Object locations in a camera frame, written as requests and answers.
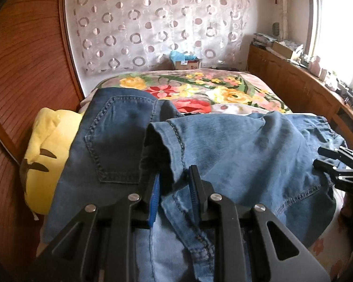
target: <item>floral blanket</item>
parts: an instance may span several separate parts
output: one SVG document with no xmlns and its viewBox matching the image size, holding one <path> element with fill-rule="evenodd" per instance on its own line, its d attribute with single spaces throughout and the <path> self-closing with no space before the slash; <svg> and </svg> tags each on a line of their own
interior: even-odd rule
<svg viewBox="0 0 353 282">
<path fill-rule="evenodd" d="M 144 90 L 158 99 L 171 100 L 182 113 L 291 112 L 258 77 L 213 69 L 152 71 L 108 78 L 81 102 L 80 112 L 86 110 L 98 88 L 106 87 Z"/>
</svg>

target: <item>pink flower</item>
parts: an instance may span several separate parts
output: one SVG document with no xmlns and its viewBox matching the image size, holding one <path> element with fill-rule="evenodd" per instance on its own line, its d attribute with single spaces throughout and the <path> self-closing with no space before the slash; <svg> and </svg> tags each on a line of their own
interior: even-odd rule
<svg viewBox="0 0 353 282">
<path fill-rule="evenodd" d="M 318 256 L 324 250 L 324 238 L 318 238 L 314 244 L 313 251 Z"/>
<path fill-rule="evenodd" d="M 252 103 L 258 104 L 261 107 L 267 106 L 269 102 L 264 98 L 265 94 L 257 92 L 252 97 Z"/>
<path fill-rule="evenodd" d="M 232 86 L 239 86 L 242 84 L 239 80 L 236 80 L 234 77 L 224 78 L 223 81 L 232 85 Z"/>
<path fill-rule="evenodd" d="M 263 104 L 262 108 L 269 110 L 269 111 L 280 111 L 281 103 L 279 101 L 270 101 L 267 104 Z"/>
<path fill-rule="evenodd" d="M 200 112 L 203 114 L 208 114 L 209 112 L 212 111 L 210 103 L 206 101 L 191 99 L 191 100 L 177 100 L 173 103 L 176 109 L 178 109 L 182 113 Z"/>
<path fill-rule="evenodd" d="M 149 92 L 150 94 L 154 95 L 156 98 L 160 98 L 160 99 L 162 98 L 170 99 L 172 98 L 172 95 L 170 95 L 171 93 L 178 93 L 178 91 L 174 90 L 170 85 L 149 87 L 149 89 L 145 91 Z"/>
</svg>

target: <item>yellow pillow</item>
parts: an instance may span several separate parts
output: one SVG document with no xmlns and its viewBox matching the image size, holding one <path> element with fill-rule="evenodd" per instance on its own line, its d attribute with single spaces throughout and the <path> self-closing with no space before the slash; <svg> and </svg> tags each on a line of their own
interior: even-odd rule
<svg viewBox="0 0 353 282">
<path fill-rule="evenodd" d="M 83 115 L 48 108 L 39 111 L 20 167 L 25 201 L 33 212 L 48 214 Z"/>
</svg>

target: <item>sheer curtain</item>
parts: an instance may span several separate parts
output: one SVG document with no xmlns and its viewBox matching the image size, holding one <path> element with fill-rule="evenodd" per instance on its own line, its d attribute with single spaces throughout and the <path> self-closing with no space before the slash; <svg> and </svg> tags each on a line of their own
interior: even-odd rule
<svg viewBox="0 0 353 282">
<path fill-rule="evenodd" d="M 234 65 L 248 9 L 249 0 L 74 0 L 67 12 L 87 71 L 120 72 L 161 69 L 171 50 Z"/>
</svg>

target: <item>blue gripper pad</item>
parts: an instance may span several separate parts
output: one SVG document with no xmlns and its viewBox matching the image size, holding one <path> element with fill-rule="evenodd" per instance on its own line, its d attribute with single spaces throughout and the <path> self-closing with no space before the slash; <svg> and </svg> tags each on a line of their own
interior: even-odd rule
<svg viewBox="0 0 353 282">
<path fill-rule="evenodd" d="M 155 218 L 157 216 L 158 205 L 160 203 L 160 175 L 157 174 L 155 176 L 154 184 L 153 184 L 153 191 L 151 200 L 149 203 L 149 220 L 148 225 L 149 227 L 153 227 L 155 222 Z"/>
</svg>

